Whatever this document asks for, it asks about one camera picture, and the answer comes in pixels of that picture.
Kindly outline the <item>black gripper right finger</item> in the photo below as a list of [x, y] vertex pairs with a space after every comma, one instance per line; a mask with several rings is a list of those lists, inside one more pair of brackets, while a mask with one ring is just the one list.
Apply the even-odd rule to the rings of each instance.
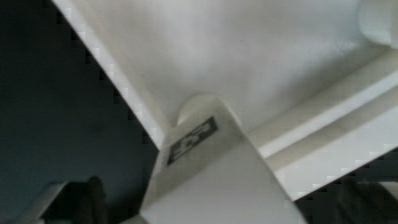
[[398, 224], [398, 181], [347, 178], [296, 203], [310, 224]]

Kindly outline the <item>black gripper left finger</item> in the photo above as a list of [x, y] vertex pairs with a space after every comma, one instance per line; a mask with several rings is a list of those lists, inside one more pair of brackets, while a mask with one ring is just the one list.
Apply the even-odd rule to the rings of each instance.
[[42, 219], [45, 224], [109, 224], [107, 194], [99, 176], [67, 184]]

